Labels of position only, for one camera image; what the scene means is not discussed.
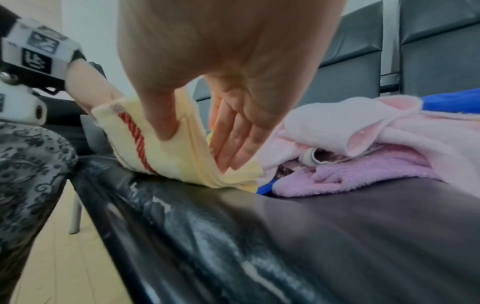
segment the black and white wristband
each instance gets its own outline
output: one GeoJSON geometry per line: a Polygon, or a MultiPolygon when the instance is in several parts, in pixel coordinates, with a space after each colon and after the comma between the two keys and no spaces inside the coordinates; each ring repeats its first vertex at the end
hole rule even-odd
{"type": "Polygon", "coordinates": [[[32,19],[18,19],[1,48],[4,72],[50,94],[65,89],[70,62],[85,59],[78,42],[32,19]]]}

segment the patterned pants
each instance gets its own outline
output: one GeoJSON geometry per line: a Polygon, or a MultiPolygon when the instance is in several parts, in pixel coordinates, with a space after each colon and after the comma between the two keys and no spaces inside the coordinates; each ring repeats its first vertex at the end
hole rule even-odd
{"type": "Polygon", "coordinates": [[[10,301],[76,162],[75,150],[62,136],[0,122],[0,304],[10,301]]]}

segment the red stripe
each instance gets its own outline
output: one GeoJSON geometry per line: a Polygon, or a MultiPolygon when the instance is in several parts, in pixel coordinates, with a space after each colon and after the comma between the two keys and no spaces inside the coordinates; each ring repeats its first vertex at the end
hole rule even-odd
{"type": "Polygon", "coordinates": [[[147,161],[147,158],[145,157],[145,137],[142,135],[142,131],[134,122],[134,120],[132,119],[129,113],[120,112],[120,113],[117,113],[117,115],[128,126],[128,130],[130,131],[130,134],[132,135],[133,140],[135,141],[135,144],[136,144],[136,153],[142,165],[146,170],[156,174],[156,172],[152,169],[152,167],[150,167],[150,164],[147,161]]]}

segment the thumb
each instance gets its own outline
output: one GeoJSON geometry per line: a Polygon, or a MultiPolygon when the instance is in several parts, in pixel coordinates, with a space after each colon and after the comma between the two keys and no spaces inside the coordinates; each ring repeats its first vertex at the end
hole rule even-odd
{"type": "Polygon", "coordinates": [[[177,113],[175,110],[175,94],[144,90],[138,92],[143,108],[143,114],[160,140],[169,140],[175,135],[178,128],[177,113]]]}

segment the purple towel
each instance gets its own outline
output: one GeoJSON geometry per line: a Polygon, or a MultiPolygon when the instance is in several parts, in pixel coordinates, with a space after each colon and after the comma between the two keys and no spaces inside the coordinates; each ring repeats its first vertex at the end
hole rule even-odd
{"type": "Polygon", "coordinates": [[[279,179],[273,192],[284,197],[339,193],[404,177],[438,179],[423,155],[408,147],[388,145],[348,162],[305,167],[279,179]]]}

